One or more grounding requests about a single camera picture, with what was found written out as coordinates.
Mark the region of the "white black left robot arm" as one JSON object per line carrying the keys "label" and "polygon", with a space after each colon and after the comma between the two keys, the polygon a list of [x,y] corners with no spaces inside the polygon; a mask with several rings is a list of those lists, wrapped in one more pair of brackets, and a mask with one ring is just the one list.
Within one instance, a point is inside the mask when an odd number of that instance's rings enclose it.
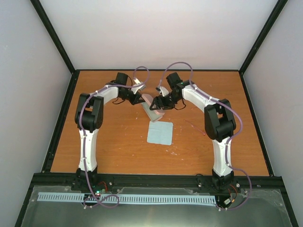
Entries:
{"label": "white black left robot arm", "polygon": [[139,93],[145,83],[134,78],[134,83],[127,85],[129,76],[117,73],[116,79],[106,83],[103,88],[93,93],[82,93],[78,100],[75,123],[80,133],[80,162],[76,171],[77,178],[87,190],[98,186],[98,164],[96,147],[98,131],[104,119],[104,105],[116,98],[128,100],[132,105],[144,102]]}

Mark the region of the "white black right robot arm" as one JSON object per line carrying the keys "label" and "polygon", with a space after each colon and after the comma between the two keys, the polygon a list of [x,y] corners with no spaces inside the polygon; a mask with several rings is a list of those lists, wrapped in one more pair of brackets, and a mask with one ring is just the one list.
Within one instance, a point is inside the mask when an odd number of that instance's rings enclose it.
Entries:
{"label": "white black right robot arm", "polygon": [[186,100],[204,113],[205,133],[212,140],[214,148],[212,182],[216,190],[223,190],[234,178],[230,144],[236,121],[230,102],[227,99],[213,98],[191,80],[183,81],[176,72],[169,74],[166,80],[171,91],[162,86],[157,87],[160,95],[152,100],[150,110],[171,110],[178,101]]}

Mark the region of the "pink transparent sunglasses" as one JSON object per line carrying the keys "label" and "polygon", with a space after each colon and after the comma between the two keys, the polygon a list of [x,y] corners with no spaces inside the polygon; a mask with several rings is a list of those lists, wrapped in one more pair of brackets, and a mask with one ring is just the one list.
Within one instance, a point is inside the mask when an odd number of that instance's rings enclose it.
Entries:
{"label": "pink transparent sunglasses", "polygon": [[205,133],[202,129],[198,128],[197,126],[195,126],[195,125],[194,125],[193,123],[191,123],[190,121],[185,120],[185,122],[189,123],[189,125],[190,125],[192,128],[194,128],[194,129],[197,130],[198,132],[202,133],[203,136],[206,135],[206,133]]}

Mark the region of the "light blue cleaning cloth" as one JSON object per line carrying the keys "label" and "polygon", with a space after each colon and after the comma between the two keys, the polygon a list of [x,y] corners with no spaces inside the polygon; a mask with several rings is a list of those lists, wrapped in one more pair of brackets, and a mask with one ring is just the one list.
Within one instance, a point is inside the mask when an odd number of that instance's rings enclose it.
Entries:
{"label": "light blue cleaning cloth", "polygon": [[148,143],[170,146],[172,144],[172,136],[172,122],[150,121],[147,134]]}

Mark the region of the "black aluminium frame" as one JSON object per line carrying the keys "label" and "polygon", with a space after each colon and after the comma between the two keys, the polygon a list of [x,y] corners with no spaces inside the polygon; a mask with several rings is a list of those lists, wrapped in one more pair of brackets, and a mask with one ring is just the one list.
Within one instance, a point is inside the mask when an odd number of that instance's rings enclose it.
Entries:
{"label": "black aluminium frame", "polygon": [[[67,57],[67,53],[61,44],[57,33],[55,32],[53,25],[51,24],[42,4],[38,0],[31,1],[35,11],[43,22],[47,32],[50,34],[50,37],[54,41],[57,49],[59,50],[60,55],[63,57],[64,62],[67,64],[68,68],[71,68],[71,61]],[[241,66],[239,77],[242,82],[242,86],[244,89],[244,93],[250,108],[250,113],[253,118],[254,126],[257,131],[257,136],[262,148],[263,156],[265,159],[265,163],[267,165],[267,169],[269,171],[269,176],[252,176],[250,179],[253,183],[253,187],[256,188],[258,183],[261,183],[261,187],[265,189],[280,189],[283,203],[287,212],[287,216],[292,224],[292,226],[296,227],[298,225],[293,208],[291,206],[288,194],[286,192],[285,185],[281,177],[274,176],[273,169],[271,163],[269,161],[268,153],[265,148],[264,140],[261,136],[260,128],[255,116],[255,112],[250,100],[250,96],[248,94],[247,86],[245,84],[243,75],[244,71],[248,68],[249,63],[251,63],[253,57],[256,55],[259,47],[265,40],[268,35],[270,29],[273,24],[277,20],[278,16],[282,12],[283,8],[286,5],[285,0],[279,0],[274,6],[272,12],[270,13],[269,18],[267,19],[265,25],[263,26],[260,34],[258,35],[252,49],[250,50],[247,58],[244,61],[243,66]],[[40,173],[34,174],[32,181],[30,183],[30,187],[26,194],[25,200],[23,202],[22,208],[20,210],[20,214],[16,221],[16,226],[21,227],[25,225],[25,216],[26,211],[29,209],[30,204],[30,196],[33,192],[35,186],[67,186],[69,184],[74,183],[72,181],[74,175],[67,173],[51,173],[50,167],[53,163],[54,155],[56,153],[57,145],[59,143],[59,136],[61,135],[63,124],[65,122],[67,116],[67,109],[71,103],[71,96],[75,90],[75,86],[80,74],[80,70],[72,70],[71,71],[71,80],[68,85],[68,89],[63,101],[63,105],[60,110],[60,114],[54,129],[54,133],[51,139],[51,143],[49,149],[46,154],[46,158],[42,167],[42,171]],[[209,180],[209,176],[181,176],[181,175],[119,175],[118,182],[120,183],[129,183],[134,186],[142,186],[143,188],[163,188],[165,186],[172,186],[173,188],[178,188],[179,186],[192,186],[193,180],[195,179],[207,179]]]}

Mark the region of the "metal base plate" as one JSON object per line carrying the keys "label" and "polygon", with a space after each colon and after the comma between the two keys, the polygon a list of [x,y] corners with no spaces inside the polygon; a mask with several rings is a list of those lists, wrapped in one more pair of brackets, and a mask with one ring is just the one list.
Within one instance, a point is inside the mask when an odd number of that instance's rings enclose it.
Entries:
{"label": "metal base plate", "polygon": [[[70,187],[33,189],[23,227],[290,227],[278,189],[229,194],[219,207],[205,205],[128,205],[37,201],[40,192],[67,192]],[[123,188],[120,194],[210,195],[186,189]]]}

